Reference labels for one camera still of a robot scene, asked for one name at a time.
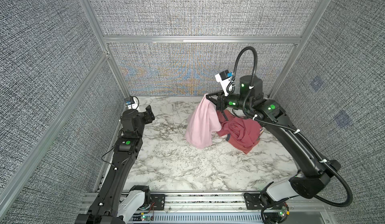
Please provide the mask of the light pink cloth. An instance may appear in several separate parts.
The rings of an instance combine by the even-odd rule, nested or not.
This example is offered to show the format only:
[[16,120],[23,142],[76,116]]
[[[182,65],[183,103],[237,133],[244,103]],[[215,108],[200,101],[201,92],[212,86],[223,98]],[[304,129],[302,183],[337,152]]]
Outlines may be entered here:
[[197,149],[212,145],[212,133],[221,130],[216,106],[204,95],[194,112],[187,120],[185,138]]

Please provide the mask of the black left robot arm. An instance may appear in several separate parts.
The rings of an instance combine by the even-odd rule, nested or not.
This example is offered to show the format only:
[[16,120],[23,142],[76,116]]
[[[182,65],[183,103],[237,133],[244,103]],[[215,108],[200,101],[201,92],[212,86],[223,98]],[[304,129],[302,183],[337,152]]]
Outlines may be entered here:
[[126,224],[139,208],[151,205],[148,186],[135,187],[124,200],[120,199],[143,145],[145,125],[153,120],[155,115],[150,105],[144,112],[136,109],[123,112],[120,118],[122,133],[113,148],[111,167],[94,202],[86,214],[78,215],[76,224]]

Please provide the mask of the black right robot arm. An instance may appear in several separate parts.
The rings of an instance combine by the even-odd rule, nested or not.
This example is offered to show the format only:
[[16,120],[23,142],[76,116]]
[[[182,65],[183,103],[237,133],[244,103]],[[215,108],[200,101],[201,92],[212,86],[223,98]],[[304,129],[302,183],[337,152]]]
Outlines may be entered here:
[[306,199],[321,197],[318,195],[336,177],[346,188],[348,196],[351,191],[338,174],[341,165],[336,160],[328,160],[307,140],[294,126],[284,109],[275,100],[265,99],[263,82],[256,76],[243,76],[240,79],[240,93],[235,88],[234,74],[223,71],[215,75],[222,91],[208,94],[219,111],[227,108],[241,110],[248,121],[259,123],[283,145],[295,160],[298,172],[293,177],[267,185],[261,192],[270,202],[301,196]]

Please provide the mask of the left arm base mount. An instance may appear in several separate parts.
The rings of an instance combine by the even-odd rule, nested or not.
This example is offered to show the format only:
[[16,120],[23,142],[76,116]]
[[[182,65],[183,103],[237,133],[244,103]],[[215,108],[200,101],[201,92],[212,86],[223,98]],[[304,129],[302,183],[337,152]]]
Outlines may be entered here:
[[163,211],[165,197],[165,194],[152,194],[148,186],[135,185],[130,189],[128,195],[120,201],[117,216],[127,223],[131,218],[141,213]]

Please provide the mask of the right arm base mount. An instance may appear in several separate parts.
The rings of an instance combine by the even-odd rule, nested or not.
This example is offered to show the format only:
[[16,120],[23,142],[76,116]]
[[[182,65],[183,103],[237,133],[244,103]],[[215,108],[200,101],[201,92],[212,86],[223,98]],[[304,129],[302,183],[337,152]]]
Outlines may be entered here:
[[274,201],[265,193],[244,193],[243,197],[247,210],[261,212],[261,219],[264,224],[281,224],[290,215],[286,203],[289,198]]

